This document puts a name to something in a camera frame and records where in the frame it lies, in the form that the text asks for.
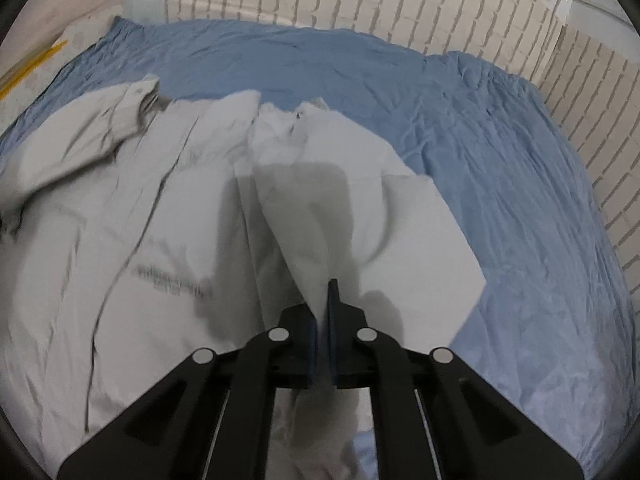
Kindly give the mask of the floral mattress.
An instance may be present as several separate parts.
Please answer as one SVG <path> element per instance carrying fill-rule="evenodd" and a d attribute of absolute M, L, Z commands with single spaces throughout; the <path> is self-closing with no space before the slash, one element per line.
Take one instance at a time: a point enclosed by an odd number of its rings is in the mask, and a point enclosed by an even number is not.
<path fill-rule="evenodd" d="M 38 47 L 1 78 L 1 134 L 49 87 L 56 75 L 94 46 L 122 14 L 122 5 L 90 14 L 68 25 L 50 44 Z"/>

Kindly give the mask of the light grey puffer jacket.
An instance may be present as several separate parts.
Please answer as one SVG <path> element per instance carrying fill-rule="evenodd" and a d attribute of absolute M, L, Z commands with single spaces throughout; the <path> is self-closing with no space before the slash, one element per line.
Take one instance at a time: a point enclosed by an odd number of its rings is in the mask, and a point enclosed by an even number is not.
<path fill-rule="evenodd" d="M 321 100 L 171 101 L 146 78 L 57 110 L 1 171 L 1 404 L 63 460 L 194 350 L 326 292 L 427 352 L 485 279 L 434 181 Z"/>

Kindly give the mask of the pink padded headboard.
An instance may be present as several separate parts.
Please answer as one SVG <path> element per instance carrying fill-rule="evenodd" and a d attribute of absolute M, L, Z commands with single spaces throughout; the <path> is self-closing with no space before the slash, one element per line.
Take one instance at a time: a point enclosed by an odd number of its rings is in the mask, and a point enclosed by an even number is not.
<path fill-rule="evenodd" d="M 27 0 L 1 43 L 1 73 L 50 44 L 70 24 L 118 6 L 122 0 Z"/>

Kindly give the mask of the white window frame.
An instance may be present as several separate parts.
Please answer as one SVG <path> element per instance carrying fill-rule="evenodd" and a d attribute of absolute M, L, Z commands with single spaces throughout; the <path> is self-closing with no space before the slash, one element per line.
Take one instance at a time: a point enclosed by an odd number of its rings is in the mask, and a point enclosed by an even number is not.
<path fill-rule="evenodd" d="M 638 32 L 617 0 L 566 0 L 567 24 L 601 42 L 635 42 Z"/>

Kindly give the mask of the blue bed sheet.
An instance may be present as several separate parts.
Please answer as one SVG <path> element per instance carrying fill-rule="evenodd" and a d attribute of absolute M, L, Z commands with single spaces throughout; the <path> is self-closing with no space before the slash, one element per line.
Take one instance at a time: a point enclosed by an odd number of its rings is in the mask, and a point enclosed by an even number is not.
<path fill-rule="evenodd" d="M 427 174 L 486 278 L 454 348 L 593 478 L 639 411 L 634 308 L 591 183 L 527 80 L 461 52 L 424 56 L 346 29 L 119 18 L 1 141 L 11 155 L 82 94 L 160 78 L 175 99 L 321 96 Z"/>

